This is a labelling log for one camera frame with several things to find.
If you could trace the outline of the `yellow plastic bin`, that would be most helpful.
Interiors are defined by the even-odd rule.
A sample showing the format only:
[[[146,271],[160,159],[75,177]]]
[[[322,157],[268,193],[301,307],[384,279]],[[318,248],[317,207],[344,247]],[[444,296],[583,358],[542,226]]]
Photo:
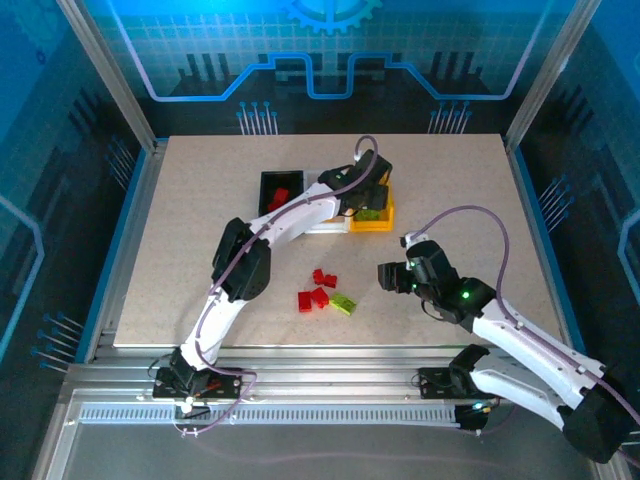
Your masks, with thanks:
[[[354,213],[349,219],[349,231],[351,233],[383,233],[391,232],[394,228],[395,220],[395,204],[393,197],[392,183],[390,180],[390,173],[385,174],[380,180],[379,184],[389,186],[389,198],[387,208],[380,212],[380,219],[378,221],[369,222],[357,222]]]

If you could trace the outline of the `white plastic bin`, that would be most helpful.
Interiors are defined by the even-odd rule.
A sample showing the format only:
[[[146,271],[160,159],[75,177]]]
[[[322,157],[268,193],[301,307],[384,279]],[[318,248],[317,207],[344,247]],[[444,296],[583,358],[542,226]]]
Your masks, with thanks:
[[[303,171],[303,190],[306,191],[313,183],[315,183],[322,173],[321,170],[304,170]],[[305,231],[306,234],[346,234],[349,232],[350,219],[348,217],[338,216],[333,219],[316,224]]]

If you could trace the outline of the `black plastic bin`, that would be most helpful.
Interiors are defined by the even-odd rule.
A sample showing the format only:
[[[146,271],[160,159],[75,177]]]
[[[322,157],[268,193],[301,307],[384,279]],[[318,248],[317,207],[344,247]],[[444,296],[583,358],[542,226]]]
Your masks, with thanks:
[[[285,188],[290,192],[286,203],[298,197],[303,190],[303,171],[263,171],[261,173],[258,214],[268,214],[267,205],[271,203],[277,188]]]

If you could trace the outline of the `black controller box with light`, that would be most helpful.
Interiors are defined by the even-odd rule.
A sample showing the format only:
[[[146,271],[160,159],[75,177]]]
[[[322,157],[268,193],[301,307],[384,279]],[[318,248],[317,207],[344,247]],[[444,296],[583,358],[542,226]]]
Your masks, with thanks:
[[[475,432],[483,430],[487,425],[491,407],[483,402],[467,405],[456,405],[454,408],[455,422],[460,430]]]

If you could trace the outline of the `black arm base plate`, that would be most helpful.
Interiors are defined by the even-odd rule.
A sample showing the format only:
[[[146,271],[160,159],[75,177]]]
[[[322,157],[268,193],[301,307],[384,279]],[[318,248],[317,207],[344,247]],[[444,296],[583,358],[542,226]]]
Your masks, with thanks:
[[[161,367],[156,374],[154,399],[195,400],[238,399],[243,381],[238,373],[226,375],[205,369],[188,372],[184,378],[171,367]]]
[[[422,367],[412,377],[412,385],[422,399],[490,400],[498,396],[476,390],[462,390],[451,380],[450,370],[444,367]]]

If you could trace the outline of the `aluminium frame beam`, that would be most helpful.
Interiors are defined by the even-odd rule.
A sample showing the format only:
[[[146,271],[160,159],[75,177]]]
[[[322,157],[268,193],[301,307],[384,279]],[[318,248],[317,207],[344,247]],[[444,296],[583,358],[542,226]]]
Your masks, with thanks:
[[[247,346],[220,350],[218,365],[253,371],[248,398],[259,403],[416,403],[411,378],[420,367],[445,367],[462,350],[433,346]],[[149,401],[160,348],[100,347],[88,364],[69,367],[66,391],[97,401]]]

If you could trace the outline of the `aluminium frame post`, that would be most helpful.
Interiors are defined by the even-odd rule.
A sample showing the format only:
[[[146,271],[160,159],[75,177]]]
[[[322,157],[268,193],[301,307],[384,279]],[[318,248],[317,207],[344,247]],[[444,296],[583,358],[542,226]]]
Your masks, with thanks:
[[[83,0],[56,0],[141,148],[157,150],[156,135]]]
[[[505,151],[508,155],[514,154],[520,145],[601,2],[602,0],[575,0],[506,132]]]

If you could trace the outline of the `aluminium table side rail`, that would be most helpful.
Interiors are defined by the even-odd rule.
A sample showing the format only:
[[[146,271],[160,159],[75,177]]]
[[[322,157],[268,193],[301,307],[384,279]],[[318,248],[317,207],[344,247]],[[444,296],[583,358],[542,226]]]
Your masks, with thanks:
[[[77,347],[79,364],[92,362],[102,333],[118,328],[168,143],[158,140],[156,151],[136,162]]]

